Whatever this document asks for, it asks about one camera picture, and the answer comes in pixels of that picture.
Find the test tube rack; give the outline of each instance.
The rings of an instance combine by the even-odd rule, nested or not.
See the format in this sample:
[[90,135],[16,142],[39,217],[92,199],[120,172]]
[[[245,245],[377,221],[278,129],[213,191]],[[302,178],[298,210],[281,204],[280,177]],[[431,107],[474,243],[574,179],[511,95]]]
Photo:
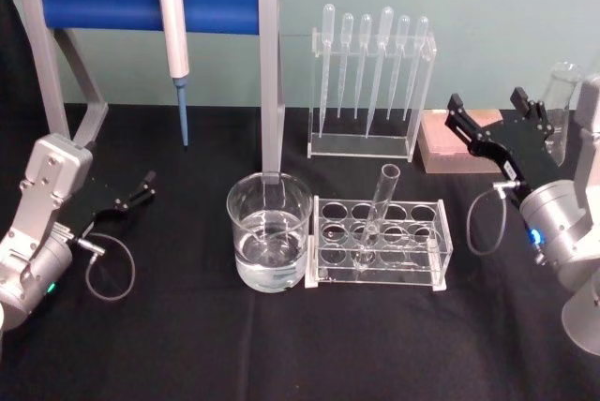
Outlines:
[[[391,201],[381,232],[363,245],[360,238],[370,204],[369,200],[314,197],[314,236],[308,244],[305,287],[354,282],[445,290],[453,247],[443,201]],[[356,263],[359,253],[368,254],[361,265]]]
[[[408,17],[401,16],[398,22],[402,19],[408,19]],[[421,17],[417,23],[422,20],[428,21],[427,18]],[[409,162],[412,161],[437,47],[430,27],[423,37],[416,35],[418,24],[411,27],[412,35],[400,37],[398,35],[400,27],[396,28],[396,25],[397,22],[394,22],[392,31],[397,31],[397,33],[389,36],[385,45],[379,75],[376,67],[381,54],[381,42],[378,34],[369,32],[365,68],[362,72],[364,76],[360,84],[360,93],[356,97],[358,115],[354,111],[354,78],[361,73],[359,72],[361,37],[358,34],[358,27],[354,26],[355,34],[352,34],[349,49],[346,49],[345,52],[342,44],[343,34],[340,34],[339,28],[334,29],[333,41],[329,39],[328,46],[324,43],[322,32],[313,28],[311,103],[307,147],[309,158],[312,156],[361,156],[403,158]],[[327,71],[323,71],[324,54],[326,55],[325,61],[330,61]],[[343,67],[341,63],[344,56],[347,56],[347,78],[340,78],[339,68]],[[396,86],[393,67],[397,58],[401,60],[401,71],[399,77],[396,76],[397,88],[393,91],[392,83]],[[323,79],[323,75],[326,75],[327,81]],[[341,89],[343,97],[341,100],[338,99],[338,81],[347,81],[345,89]],[[378,95],[376,96],[374,118],[371,116],[372,126],[370,126],[366,107],[369,101],[372,102],[373,93]],[[324,126],[321,130],[322,94],[326,97],[326,109]],[[388,106],[392,106],[391,115],[387,114]]]

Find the clear plastic bottle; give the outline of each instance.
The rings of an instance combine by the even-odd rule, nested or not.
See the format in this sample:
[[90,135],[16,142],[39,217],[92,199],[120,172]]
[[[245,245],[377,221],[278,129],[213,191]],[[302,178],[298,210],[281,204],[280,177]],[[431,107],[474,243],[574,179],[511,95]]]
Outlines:
[[540,98],[546,106],[547,118],[554,133],[547,138],[546,148],[560,166],[564,162],[569,128],[571,96],[581,81],[581,69],[568,62],[556,63],[550,70],[550,81]]

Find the glass beaker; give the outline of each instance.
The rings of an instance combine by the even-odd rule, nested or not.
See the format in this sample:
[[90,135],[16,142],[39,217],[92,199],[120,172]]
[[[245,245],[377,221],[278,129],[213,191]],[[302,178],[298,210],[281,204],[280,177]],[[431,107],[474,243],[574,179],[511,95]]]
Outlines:
[[569,104],[579,81],[581,69],[578,66],[558,62],[550,69],[550,81],[540,98],[546,106],[547,118],[554,126],[554,132],[546,140],[546,148],[559,166],[564,162],[566,151]]
[[276,293],[293,287],[307,269],[312,196],[285,173],[254,173],[227,196],[233,223],[235,265],[255,290]]

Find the pipette stand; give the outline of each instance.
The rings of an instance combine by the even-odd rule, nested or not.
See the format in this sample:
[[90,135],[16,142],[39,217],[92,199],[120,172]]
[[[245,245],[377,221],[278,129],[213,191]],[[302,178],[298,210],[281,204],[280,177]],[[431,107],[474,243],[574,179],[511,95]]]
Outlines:
[[[429,30],[425,44],[417,53],[414,52],[414,36],[408,36],[404,50],[397,48],[396,36],[392,35],[385,48],[383,71],[375,120],[368,135],[367,106],[372,89],[373,68],[377,59],[377,37],[371,35],[367,46],[366,69],[364,72],[362,90],[359,98],[358,117],[354,111],[354,78],[356,62],[359,56],[358,34],[352,36],[350,54],[348,57],[347,77],[342,100],[342,114],[338,118],[338,69],[341,55],[341,42],[335,31],[332,44],[329,84],[327,91],[327,110],[323,132],[319,133],[319,109],[322,88],[323,42],[317,29],[312,31],[312,76],[311,104],[308,117],[308,157],[312,156],[362,156],[402,158],[409,162],[413,159],[414,146],[421,124],[421,112],[428,94],[429,80],[437,53],[435,37]],[[386,119],[388,86],[392,63],[398,53],[402,53],[400,78],[397,82],[396,95],[390,119]],[[408,70],[413,60],[418,59],[416,78],[413,83],[412,95],[408,103],[407,119],[403,120],[405,108],[405,93],[407,90]]]
[[[443,201],[390,202],[380,233],[364,245],[360,238],[370,204],[314,197],[305,287],[353,282],[445,290],[453,247]],[[357,264],[361,252],[367,258]]]
[[[22,5],[50,132],[71,138],[54,48],[56,40],[87,102],[87,112],[73,139],[84,146],[100,131],[108,104],[85,66],[71,29],[162,31],[159,1],[22,0]],[[281,94],[278,0],[184,0],[184,9],[188,33],[259,37],[262,171],[279,171],[285,107]]]

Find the cable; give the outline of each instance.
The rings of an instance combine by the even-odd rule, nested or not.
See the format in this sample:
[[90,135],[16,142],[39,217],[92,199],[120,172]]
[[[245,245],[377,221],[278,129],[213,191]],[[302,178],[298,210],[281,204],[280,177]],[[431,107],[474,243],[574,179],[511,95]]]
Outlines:
[[[492,192],[498,192],[498,194],[500,196],[500,201],[502,202],[502,223],[500,225],[500,233],[498,234],[498,239],[496,239],[496,243],[493,245],[492,248],[490,248],[486,251],[480,251],[479,249],[477,249],[473,246],[473,242],[471,241],[471,215],[473,214],[473,208],[475,207],[475,204],[477,204],[477,202],[479,202],[479,200],[484,198],[487,194],[490,194]],[[504,195],[504,192],[498,188],[491,188],[490,190],[480,193],[477,196],[477,198],[475,198],[472,201],[471,207],[469,208],[469,213],[467,214],[467,246],[469,247],[471,252],[473,254],[476,254],[477,256],[489,256],[490,254],[495,253],[498,250],[498,247],[500,246],[500,242],[503,240],[505,229],[506,229],[506,197]]]
[[87,234],[88,237],[93,236],[93,237],[100,237],[103,239],[107,239],[107,240],[111,240],[113,242],[115,242],[116,244],[120,245],[124,250],[125,253],[127,254],[127,257],[129,258],[129,262],[131,262],[131,280],[129,282],[129,287],[127,287],[127,289],[121,293],[120,295],[117,296],[104,296],[101,295],[100,293],[98,293],[93,287],[92,287],[92,283],[90,282],[90,273],[92,272],[92,266],[94,266],[94,264],[96,263],[97,260],[97,255],[94,255],[92,257],[92,259],[90,259],[90,263],[88,263],[87,265],[87,270],[85,270],[85,285],[87,286],[87,288],[90,290],[90,292],[96,296],[97,298],[99,298],[102,301],[107,301],[107,302],[114,302],[114,301],[119,301],[122,300],[123,298],[125,298],[126,296],[129,295],[129,293],[131,292],[131,290],[133,289],[133,284],[135,283],[135,261],[133,260],[133,256],[131,255],[131,251],[129,251],[129,248],[126,247],[126,245],[121,242],[119,239],[116,239],[114,237],[112,237],[111,235],[108,234],[102,234],[100,232],[90,232],[89,234]]

